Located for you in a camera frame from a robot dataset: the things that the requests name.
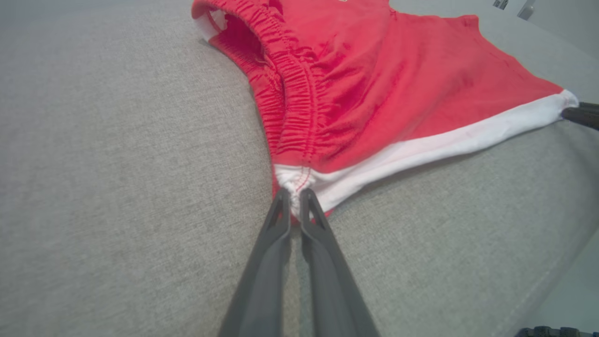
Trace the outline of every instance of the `black object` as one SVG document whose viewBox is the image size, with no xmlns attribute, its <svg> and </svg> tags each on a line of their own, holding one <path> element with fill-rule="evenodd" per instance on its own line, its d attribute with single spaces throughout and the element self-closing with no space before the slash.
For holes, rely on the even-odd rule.
<svg viewBox="0 0 599 337">
<path fill-rule="evenodd" d="M 599 104 L 580 102 L 579 107 L 564 109 L 562 117 L 599 131 Z"/>
<path fill-rule="evenodd" d="M 289 255 L 290 216 L 289 193 L 281 189 L 229 304 L 220 337 L 282 336 L 283 263 Z"/>
<path fill-rule="evenodd" d="M 314 335 L 378 337 L 314 192 L 301 194 L 302 251 L 310 265 Z M 281 337 L 283 264 L 289 257 L 289 193 L 281 189 L 258 234 L 219 337 Z"/>
<path fill-rule="evenodd" d="M 571 327 L 551 329 L 548 326 L 537 326 L 534 329 L 522 329 L 515 337 L 599 337 L 599 332 L 585 333 Z"/>
<path fill-rule="evenodd" d="M 311 189 L 301 194 L 300 216 L 302 251 L 310 264 L 314 335 L 377 337 L 368 308 Z"/>
</svg>

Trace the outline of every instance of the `red fabric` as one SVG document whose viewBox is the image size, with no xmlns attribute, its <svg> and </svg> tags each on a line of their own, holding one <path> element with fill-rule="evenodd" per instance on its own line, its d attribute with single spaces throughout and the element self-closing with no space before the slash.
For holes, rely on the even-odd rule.
<svg viewBox="0 0 599 337">
<path fill-rule="evenodd" d="M 476 16 L 370 0 L 195 0 L 192 16 L 216 9 L 227 27 L 210 43 L 247 74 L 274 164 L 330 173 L 562 91 L 486 41 Z"/>
</svg>

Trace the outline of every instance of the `gray fabric upholstery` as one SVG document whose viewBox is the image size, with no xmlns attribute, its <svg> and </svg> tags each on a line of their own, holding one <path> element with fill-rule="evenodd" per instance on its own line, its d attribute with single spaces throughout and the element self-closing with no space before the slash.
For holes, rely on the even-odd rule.
<svg viewBox="0 0 599 337">
<path fill-rule="evenodd" d="M 599 102 L 598 62 L 479 1 L 539 76 Z M 0 32 L 0 335 L 214 336 L 271 199 L 241 71 L 189 1 L 128 1 Z M 599 224 L 599 133 L 569 122 L 397 174 L 330 218 L 383 336 L 510 336 Z M 285 335 L 310 336 L 294 246 Z"/>
</svg>

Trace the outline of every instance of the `red shorts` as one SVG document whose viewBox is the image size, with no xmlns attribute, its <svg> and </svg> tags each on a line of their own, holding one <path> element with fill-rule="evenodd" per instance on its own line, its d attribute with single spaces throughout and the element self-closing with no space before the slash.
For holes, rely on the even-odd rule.
<svg viewBox="0 0 599 337">
<path fill-rule="evenodd" d="M 387 1 L 195 0 L 205 39 L 247 75 L 274 187 L 324 211 L 374 180 L 559 119 L 569 91 L 488 42 L 476 16 Z"/>
</svg>

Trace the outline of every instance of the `couch cushion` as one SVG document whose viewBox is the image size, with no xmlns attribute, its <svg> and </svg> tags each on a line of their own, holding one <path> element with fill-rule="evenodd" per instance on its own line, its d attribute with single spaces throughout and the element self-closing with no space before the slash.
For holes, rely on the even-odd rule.
<svg viewBox="0 0 599 337">
<path fill-rule="evenodd" d="M 597 61 L 464 1 L 538 76 L 599 101 Z M 271 198 L 247 79 L 189 1 L 127 1 L 0 32 L 0 335 L 214 336 Z M 569 122 L 401 173 L 331 226 L 382 335 L 509 336 L 599 224 L 599 133 Z M 285 334 L 308 336 L 300 236 Z"/>
</svg>

